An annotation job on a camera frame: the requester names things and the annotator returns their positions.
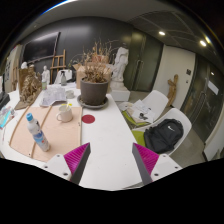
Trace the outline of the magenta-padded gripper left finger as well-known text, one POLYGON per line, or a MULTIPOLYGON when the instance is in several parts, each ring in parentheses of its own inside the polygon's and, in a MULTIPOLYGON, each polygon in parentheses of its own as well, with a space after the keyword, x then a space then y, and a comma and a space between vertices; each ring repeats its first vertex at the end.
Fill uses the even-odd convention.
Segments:
POLYGON ((42 169, 72 183, 79 184, 90 152, 90 144, 86 143, 65 155, 56 154, 42 166, 42 169))

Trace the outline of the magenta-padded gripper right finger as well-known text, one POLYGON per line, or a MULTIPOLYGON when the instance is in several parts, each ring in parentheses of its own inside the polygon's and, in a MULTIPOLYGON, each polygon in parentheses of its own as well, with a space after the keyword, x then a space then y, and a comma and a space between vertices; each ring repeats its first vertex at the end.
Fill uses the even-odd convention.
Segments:
POLYGON ((182 169, 169 155, 158 155, 137 143, 133 144, 132 153, 144 185, 182 169))

